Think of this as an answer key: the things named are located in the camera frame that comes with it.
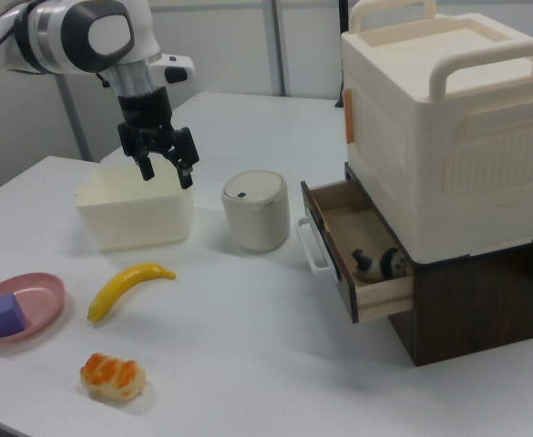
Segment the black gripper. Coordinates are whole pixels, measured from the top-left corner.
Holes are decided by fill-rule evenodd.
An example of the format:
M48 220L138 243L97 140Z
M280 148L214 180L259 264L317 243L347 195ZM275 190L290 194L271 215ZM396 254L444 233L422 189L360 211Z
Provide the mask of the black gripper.
M118 125L123 151L133 158L145 181L155 177L149 153L161 154L177 170L182 189L192 186L191 173L200 157L188 128L175 129L165 88L145 95L118 97L124 121Z

